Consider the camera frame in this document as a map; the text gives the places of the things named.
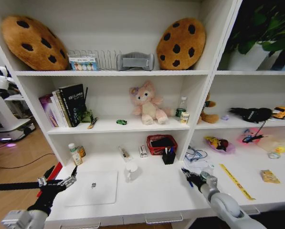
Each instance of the plastic bottle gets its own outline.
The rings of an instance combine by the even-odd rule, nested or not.
[[[180,98],[180,103],[178,108],[176,109],[175,116],[180,119],[181,113],[187,111],[187,97],[182,96]]]
[[[72,158],[74,159],[74,163],[76,166],[80,165],[83,163],[82,158],[80,156],[80,154],[77,152],[75,144],[74,143],[70,143],[68,145],[69,149],[70,149],[70,153],[72,155]]]
[[[207,179],[208,176],[213,175],[213,170],[214,170],[214,165],[209,164],[207,167],[203,168],[203,170],[201,171],[201,177],[203,177],[204,179]]]

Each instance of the drawer handle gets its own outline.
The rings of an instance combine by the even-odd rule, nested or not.
[[[99,229],[100,228],[100,225],[101,225],[101,222],[99,222],[99,225],[97,226],[78,226],[78,227],[70,227],[70,226],[62,226],[60,225],[60,229]]]
[[[146,217],[146,224],[159,224],[159,223],[176,223],[176,222],[182,222],[184,218],[182,217],[182,214],[180,213],[180,218],[179,219],[171,219],[171,220],[163,220],[163,221],[151,221],[148,222],[147,217]]]
[[[245,213],[250,216],[260,215],[261,212],[254,206],[254,210],[245,210]]]

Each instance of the robotic hand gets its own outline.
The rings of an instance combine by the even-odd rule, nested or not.
[[[59,192],[66,190],[76,181],[76,170],[74,168],[70,177],[64,180],[47,180],[52,167],[44,176],[38,178],[38,182],[0,184],[2,190],[32,189],[39,188],[41,195],[27,210],[10,211],[2,220],[2,224],[7,229],[43,229],[46,218],[51,212],[54,198]]]
[[[218,179],[216,177],[208,174],[204,179],[184,168],[181,170],[187,181],[198,187],[218,217],[225,221],[231,229],[266,229],[261,223],[250,218],[234,198],[217,189]]]

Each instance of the yellow tape measure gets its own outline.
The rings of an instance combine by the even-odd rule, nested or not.
[[[225,165],[220,164],[221,168],[225,171],[225,173],[229,176],[229,178],[236,184],[236,186],[239,188],[239,190],[242,191],[242,193],[246,196],[246,198],[248,198],[249,200],[254,200],[254,198],[252,198],[248,192],[243,188],[243,186],[237,181],[236,178],[234,178],[234,176],[231,174],[231,172],[229,172],[229,170],[225,167]]]

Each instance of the brown cookie cushion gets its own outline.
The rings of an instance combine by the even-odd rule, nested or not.
[[[161,69],[185,70],[201,56],[206,41],[205,29],[195,18],[184,18],[170,25],[162,35],[157,56]]]
[[[19,59],[38,71],[65,70],[68,56],[62,42],[36,19],[9,16],[1,25],[3,38]]]

